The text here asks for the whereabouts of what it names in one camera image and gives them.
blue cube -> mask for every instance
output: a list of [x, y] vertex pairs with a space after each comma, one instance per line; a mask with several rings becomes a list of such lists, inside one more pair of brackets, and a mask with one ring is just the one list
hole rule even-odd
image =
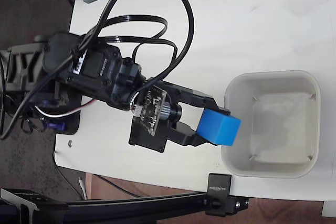
[[231, 115], [204, 109], [196, 133], [208, 141], [232, 146], [240, 126], [240, 120]]

white table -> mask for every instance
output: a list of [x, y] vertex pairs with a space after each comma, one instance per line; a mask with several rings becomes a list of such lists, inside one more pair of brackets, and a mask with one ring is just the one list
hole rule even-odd
[[[70, 31], [86, 33], [94, 26], [108, 0], [86, 4], [76, 0]], [[318, 161], [298, 179], [233, 177], [232, 195], [336, 200], [336, 0], [190, 0], [195, 36], [182, 63], [167, 81], [213, 95], [223, 105], [227, 85], [246, 72], [301, 69], [319, 82], [322, 94]], [[119, 0], [110, 17], [152, 14], [166, 18], [164, 38], [181, 49], [187, 19], [180, 0]], [[103, 35], [154, 35], [154, 24], [122, 24]], [[135, 45], [120, 45], [124, 57]], [[143, 74], [154, 76], [165, 68], [171, 49], [143, 46], [138, 62]], [[183, 106], [181, 121], [194, 129], [202, 110]], [[132, 114], [102, 102], [84, 109], [78, 132], [57, 135], [59, 166], [147, 184], [207, 190], [209, 173], [229, 174], [220, 146], [179, 146], [168, 141], [163, 154], [128, 144]]]

black mount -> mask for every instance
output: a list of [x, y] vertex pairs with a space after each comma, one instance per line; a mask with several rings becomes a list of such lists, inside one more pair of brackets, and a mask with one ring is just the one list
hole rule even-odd
[[209, 174], [207, 193], [124, 200], [60, 202], [30, 190], [1, 189], [1, 223], [151, 223], [205, 211], [224, 217], [245, 210], [249, 198], [229, 195], [231, 175]]
[[[205, 108], [221, 114], [230, 115], [230, 111], [218, 107], [214, 98], [210, 95], [165, 81], [159, 81], [155, 85], [167, 92], [170, 104], [182, 102], [194, 107]], [[190, 126], [182, 122], [160, 120], [157, 126], [156, 133], [152, 136], [139, 124], [139, 118], [134, 116], [129, 144], [140, 145], [157, 152], [164, 152], [167, 140], [183, 146], [199, 146], [204, 143], [213, 144], [197, 135]]]

black cable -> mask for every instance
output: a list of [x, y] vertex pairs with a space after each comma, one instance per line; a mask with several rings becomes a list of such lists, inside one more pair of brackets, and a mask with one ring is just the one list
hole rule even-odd
[[[161, 72], [160, 74], [158, 74], [156, 77], [152, 78], [151, 80], [145, 82], [143, 86], [135, 90], [130, 96], [130, 100], [137, 92], [141, 91], [142, 89], [149, 88], [150, 86], [154, 85], [156, 82], [165, 78], [181, 62], [181, 60], [184, 58], [184, 56], [188, 52], [193, 36], [194, 36], [194, 16], [193, 16], [193, 11], [191, 9], [189, 1], [188, 0], [181, 0], [181, 1], [186, 9], [187, 16], [188, 16], [188, 23], [189, 23], [188, 36], [187, 36], [187, 40], [186, 40], [186, 43], [183, 49], [181, 50], [179, 56], [175, 60], [173, 60], [171, 64], [163, 72]], [[85, 51], [97, 39], [98, 35], [100, 34], [102, 28], [104, 27], [104, 24], [116, 2], [117, 0], [108, 1], [105, 9], [103, 10], [99, 18], [97, 25], [92, 31], [92, 34], [90, 34], [90, 36], [86, 36], [84, 40], [81, 42], [81, 44], [79, 45], [79, 51]]]
[[5, 71], [2, 65], [2, 59], [0, 59], [0, 81], [1, 81], [1, 112], [0, 112], [0, 134], [4, 131], [5, 122], [5, 110], [6, 110], [6, 81]]
[[98, 177], [98, 178], [100, 178], [100, 179], [102, 179], [102, 180], [104, 180], [106, 183], [110, 184], [111, 186], [114, 186], [116, 189], [118, 189], [118, 190], [120, 190], [120, 191], [122, 191], [122, 192], [124, 192], [124, 193], [126, 193], [128, 195], [131, 195], [131, 196], [133, 196], [135, 198], [141, 198], [141, 196], [139, 196], [137, 194], [134, 194], [134, 193], [131, 193], [130, 191], [127, 191], [127, 190], [121, 188], [120, 186], [117, 186], [115, 183], [113, 183], [113, 182], [105, 179], [104, 177], [102, 177], [100, 175], [95, 174], [95, 176]]
[[54, 163], [55, 165], [55, 168], [57, 170], [57, 172], [59, 173], [59, 175], [61, 175], [61, 177], [64, 179], [64, 181], [70, 186], [70, 188], [78, 195], [78, 197], [81, 199], [81, 200], [84, 200], [84, 197], [82, 196], [82, 194], [79, 193], [79, 191], [77, 191], [75, 189], [75, 187], [70, 183], [69, 180], [67, 180], [67, 178], [63, 175], [63, 173], [60, 171], [60, 169], [58, 168], [57, 164], [56, 164], [56, 161], [55, 161], [55, 152], [56, 152], [56, 137], [55, 137], [55, 141], [54, 141], [54, 152], [52, 153], [52, 162]]

white plastic bin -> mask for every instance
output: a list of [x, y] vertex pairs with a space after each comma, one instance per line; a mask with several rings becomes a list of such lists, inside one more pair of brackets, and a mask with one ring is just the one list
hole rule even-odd
[[298, 178], [318, 157], [321, 93], [309, 73], [247, 73], [235, 78], [224, 105], [241, 119], [233, 146], [222, 159], [235, 175]]

